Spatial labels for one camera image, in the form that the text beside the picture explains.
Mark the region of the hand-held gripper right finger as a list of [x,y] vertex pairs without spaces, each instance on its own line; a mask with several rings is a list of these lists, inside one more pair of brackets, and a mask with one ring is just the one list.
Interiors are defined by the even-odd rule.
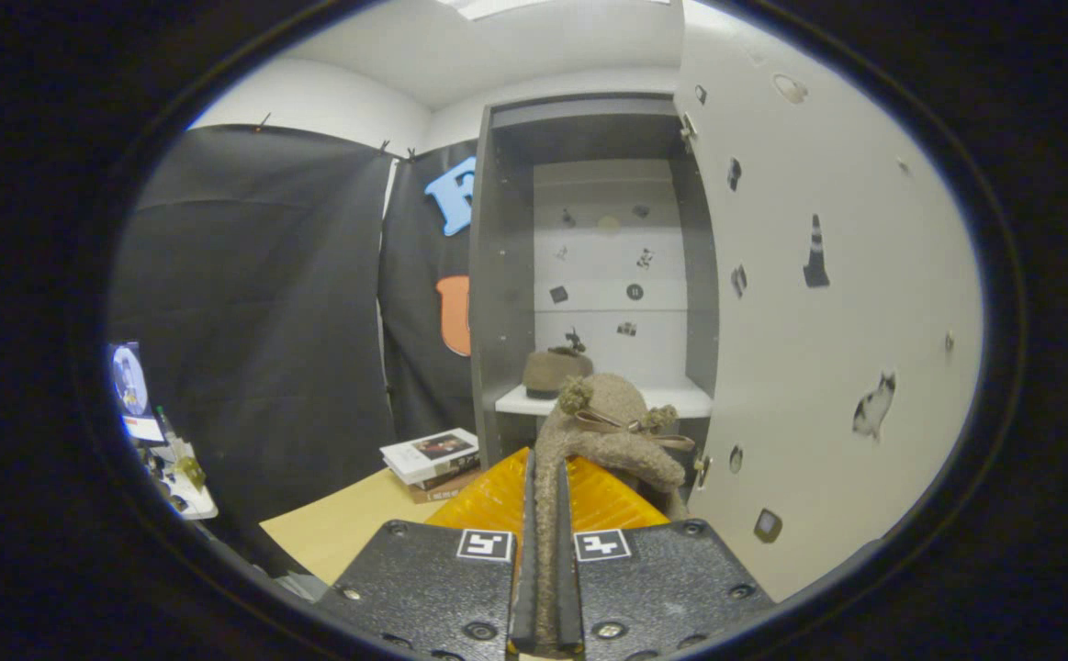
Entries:
[[572,660],[651,660],[731,635],[774,601],[714,528],[686,519],[574,532],[557,468],[556,649]]

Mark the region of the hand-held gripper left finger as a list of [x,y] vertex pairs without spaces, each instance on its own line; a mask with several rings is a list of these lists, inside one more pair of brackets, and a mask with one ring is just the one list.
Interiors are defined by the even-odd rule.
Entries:
[[403,660],[513,660],[530,634],[536,566],[530,448],[451,499],[436,524],[390,520],[317,601],[325,619]]

